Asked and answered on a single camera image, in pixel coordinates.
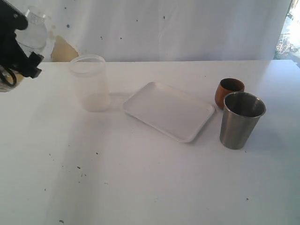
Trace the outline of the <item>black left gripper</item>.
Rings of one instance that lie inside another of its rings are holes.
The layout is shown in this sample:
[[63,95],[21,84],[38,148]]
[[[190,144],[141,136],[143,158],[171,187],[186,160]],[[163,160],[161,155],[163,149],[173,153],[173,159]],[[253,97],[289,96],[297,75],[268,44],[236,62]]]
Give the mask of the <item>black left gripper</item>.
[[39,64],[44,56],[32,52],[29,57],[16,40],[15,30],[28,27],[26,16],[6,0],[0,0],[0,65],[4,68],[22,70],[24,77],[37,78]]

